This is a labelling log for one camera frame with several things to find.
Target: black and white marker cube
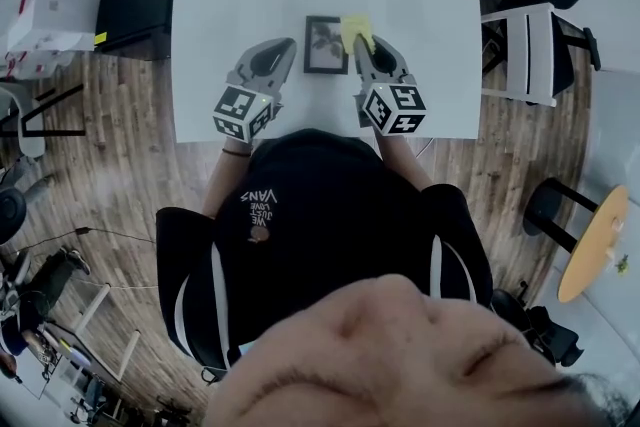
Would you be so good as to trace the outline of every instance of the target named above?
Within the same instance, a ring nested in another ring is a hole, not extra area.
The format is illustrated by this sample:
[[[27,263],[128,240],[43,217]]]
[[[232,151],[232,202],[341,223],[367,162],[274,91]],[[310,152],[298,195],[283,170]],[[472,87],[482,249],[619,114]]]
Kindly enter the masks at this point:
[[[227,86],[213,109],[218,132],[251,142],[274,118],[274,99],[241,86]]]
[[[413,134],[427,114],[420,91],[411,84],[374,83],[364,112],[382,135]]]

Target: white box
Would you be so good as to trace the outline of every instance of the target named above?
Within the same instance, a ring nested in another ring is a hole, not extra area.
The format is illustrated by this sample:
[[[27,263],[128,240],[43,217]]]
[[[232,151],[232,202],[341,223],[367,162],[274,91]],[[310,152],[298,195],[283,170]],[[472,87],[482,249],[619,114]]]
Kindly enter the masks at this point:
[[[274,99],[241,86],[227,86],[213,109],[218,132],[249,143],[274,118]]]
[[[0,78],[35,80],[51,77],[58,66],[66,68],[74,52],[7,52],[0,57]]]
[[[412,84],[374,83],[363,110],[382,135],[412,134],[427,114],[420,90]]]
[[[100,0],[24,0],[8,50],[93,50]]]

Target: black t-shirt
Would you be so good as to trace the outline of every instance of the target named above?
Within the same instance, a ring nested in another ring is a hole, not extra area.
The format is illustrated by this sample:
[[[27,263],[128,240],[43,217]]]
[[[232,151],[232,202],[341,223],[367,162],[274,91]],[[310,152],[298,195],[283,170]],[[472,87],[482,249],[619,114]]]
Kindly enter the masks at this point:
[[[443,248],[440,295],[468,299],[470,279],[478,303],[491,298],[489,265],[457,188],[418,191],[366,144],[322,132],[303,131],[256,150],[215,221],[170,208],[158,212],[157,227],[169,334],[183,349],[186,337],[187,352],[205,364],[211,359],[205,345],[218,338],[220,321],[214,244],[232,349],[358,280],[402,274],[429,294],[435,235]],[[176,329],[176,300],[183,303],[177,313],[184,331]]]

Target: round wooden table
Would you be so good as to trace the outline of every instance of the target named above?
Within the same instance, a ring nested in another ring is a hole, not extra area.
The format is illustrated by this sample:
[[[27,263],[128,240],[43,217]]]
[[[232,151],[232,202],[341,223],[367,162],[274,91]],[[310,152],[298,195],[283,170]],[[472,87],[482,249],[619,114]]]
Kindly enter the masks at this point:
[[[593,212],[579,240],[553,222],[563,196]],[[558,289],[560,302],[578,297],[607,265],[627,218],[628,206],[629,193],[622,185],[613,189],[599,206],[555,178],[545,180],[534,191],[525,209],[525,232],[529,235],[544,232],[571,253]]]

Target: black cabinet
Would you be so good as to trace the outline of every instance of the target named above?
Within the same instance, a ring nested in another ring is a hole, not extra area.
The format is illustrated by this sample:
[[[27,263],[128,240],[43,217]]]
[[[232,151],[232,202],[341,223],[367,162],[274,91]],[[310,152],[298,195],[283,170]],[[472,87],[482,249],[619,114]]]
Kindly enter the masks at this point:
[[[171,57],[173,0],[100,0],[95,51],[155,61]]]

